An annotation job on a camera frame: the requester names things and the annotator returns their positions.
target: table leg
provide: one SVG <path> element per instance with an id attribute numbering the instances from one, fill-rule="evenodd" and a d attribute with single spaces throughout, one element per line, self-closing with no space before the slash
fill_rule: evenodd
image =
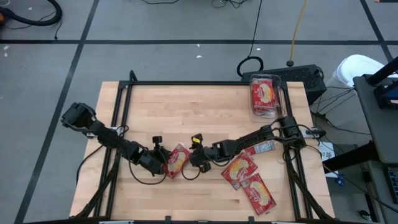
<path id="1" fill-rule="evenodd" d="M 345 167 L 360 164 L 369 160 L 379 160 L 374 143 L 371 141 L 359 148 L 342 155 L 323 161 L 322 164 L 329 168 L 331 171 L 336 171 Z M 323 168 L 325 173 L 330 173 L 326 168 Z"/>

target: white bucket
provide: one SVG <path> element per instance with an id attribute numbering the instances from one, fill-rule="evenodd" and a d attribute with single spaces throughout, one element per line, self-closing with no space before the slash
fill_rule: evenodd
<path id="1" fill-rule="evenodd" d="M 319 113 L 326 113 L 326 118 L 335 126 L 341 126 L 346 123 L 350 123 L 350 125 L 356 127 L 366 125 L 366 122 L 363 120 L 364 116 L 356 91 L 352 90 L 335 100 L 337 95 L 344 94 L 349 89 L 344 90 L 330 87 L 352 88 L 354 87 L 354 77 L 359 77 L 363 74 L 374 74 L 383 66 L 383 64 L 363 55 L 351 55 L 344 59 L 326 83 L 328 89 L 322 95 L 322 101 L 326 101 L 320 103 Z M 317 108 L 318 105 L 313 105 L 312 111 L 316 112 Z"/>

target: white object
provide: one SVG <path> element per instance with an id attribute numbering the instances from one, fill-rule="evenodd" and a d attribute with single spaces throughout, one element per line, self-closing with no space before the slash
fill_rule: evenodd
<path id="1" fill-rule="evenodd" d="M 319 151 L 322 153 L 322 162 L 335 156 L 335 149 L 333 148 L 333 144 L 330 142 L 320 141 L 318 148 Z M 337 175 L 330 172 L 326 174 L 326 177 L 337 178 Z"/>
<path id="2" fill-rule="evenodd" d="M 320 103 L 319 110 L 325 106 L 326 108 L 320 111 L 320 113 L 326 113 L 326 118 L 337 127 L 349 123 L 350 126 L 355 129 L 367 128 L 356 91 L 352 90 L 344 96 L 339 97 L 334 103 L 331 103 L 336 99 L 336 96 L 344 94 L 344 92 L 349 91 L 349 89 L 336 89 L 330 87 L 352 88 L 354 87 L 354 77 L 360 77 L 364 74 L 372 75 L 383 66 L 384 65 L 380 62 L 363 55 L 351 55 L 344 59 L 333 73 L 333 76 L 326 83 L 328 89 L 322 95 L 322 101 L 326 101 Z M 314 105 L 312 110 L 316 112 L 317 108 L 318 105 Z"/>

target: clear plastic container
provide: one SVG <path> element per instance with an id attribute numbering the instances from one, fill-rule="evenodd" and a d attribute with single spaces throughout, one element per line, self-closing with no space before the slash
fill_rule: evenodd
<path id="1" fill-rule="evenodd" d="M 280 77 L 253 74 L 250 77 L 249 117 L 255 122 L 269 122 L 284 115 L 281 101 Z"/>

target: black metal frame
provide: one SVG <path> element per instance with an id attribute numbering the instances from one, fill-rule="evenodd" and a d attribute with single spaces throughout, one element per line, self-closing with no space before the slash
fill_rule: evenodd
<path id="1" fill-rule="evenodd" d="M 247 86 L 249 85 L 249 82 L 242 82 L 242 81 L 138 81 L 134 72 L 130 71 L 130 80 L 128 81 L 119 81 L 118 85 L 118 92 L 116 94 L 116 101 L 115 101 L 115 106 L 114 106 L 114 111 L 113 111 L 113 116 L 112 116 L 112 121 L 111 125 L 116 126 L 117 125 L 117 119 L 118 119 L 118 114 L 120 110 L 120 104 L 121 104 L 121 96 L 123 93 L 123 90 L 127 88 L 127 93 L 126 93 L 126 99 L 124 102 L 124 108 L 123 108 L 123 115 L 122 115 L 122 121 L 121 121 L 121 126 L 126 125 L 127 123 L 127 116 L 128 116 L 128 111 L 129 111 L 129 105 L 130 105 L 130 99 L 131 99 L 131 94 L 132 94 L 132 88 L 134 85 L 229 85 L 229 86 Z M 289 97 L 289 92 L 287 89 L 287 84 L 286 82 L 282 82 L 281 84 L 281 89 L 284 93 L 284 99 L 285 99 L 285 107 L 287 111 L 288 116 L 293 116 L 292 112 L 292 107 L 290 104 L 290 97 Z M 297 164 L 297 170 L 298 170 L 298 175 L 300 177 L 300 180 L 303 182 L 304 186 L 307 188 L 307 184 L 305 181 L 305 174 L 304 174 L 304 169 L 303 169 L 303 163 L 302 163 L 302 158 L 300 155 L 299 150 L 295 150 L 295 160 Z M 291 160 L 291 156 L 289 153 L 286 155 L 286 160 Z M 113 169 L 112 168 L 112 174 L 108 173 L 108 168 L 109 168 L 109 163 L 110 163 L 110 158 L 111 158 L 111 149 L 106 149 L 105 157 L 104 157 L 104 162 L 103 162 L 103 167 L 101 171 L 101 178 L 99 182 L 99 189 L 100 188 L 106 188 L 106 179 L 112 177 L 111 180 L 111 185 L 109 188 L 109 197 L 106 205 L 106 212 L 105 216 L 100 216 L 100 210 L 101 210 L 101 203 L 102 203 L 102 194 L 100 195 L 100 198 L 98 202 L 95 205 L 93 217 L 73 217 L 69 220 L 55 220 L 55 221 L 48 221 L 44 222 L 47 224 L 56 224 L 56 223 L 98 223 L 99 221 L 110 221 L 111 220 L 111 214 L 112 214 L 112 209 L 113 209 L 113 202 L 114 202 L 114 195 L 116 191 L 116 182 L 118 179 L 118 171 L 119 171 L 119 163 L 120 163 L 120 155 L 115 155 L 114 158 L 114 164 L 113 164 Z M 295 217 L 295 222 L 299 223 L 339 223 L 339 224 L 356 224 L 353 222 L 341 222 L 338 220 L 319 220 L 319 219 L 313 219 L 312 215 L 312 209 L 305 197 L 303 197 L 303 202 L 304 202 L 304 207 L 305 207 L 305 213 L 306 213 L 306 218 L 301 217 L 300 213 L 300 205 L 299 205 L 299 200 L 297 198 L 297 190 L 296 190 L 296 184 L 294 180 L 289 177 L 289 187 L 290 187 L 290 194 L 292 197 L 292 206 L 293 206 L 293 211 L 294 211 L 294 217 Z M 172 221 L 170 216 L 166 216 L 165 220 L 134 220 L 134 223 L 198 223 L 198 221 Z M 234 223 L 234 224 L 271 224 L 274 222 L 256 222 L 254 220 L 254 217 L 248 217 L 247 222 L 235 222 L 235 221 L 227 221 L 227 222 L 214 222 L 214 221 L 207 221 L 207 223 Z"/>

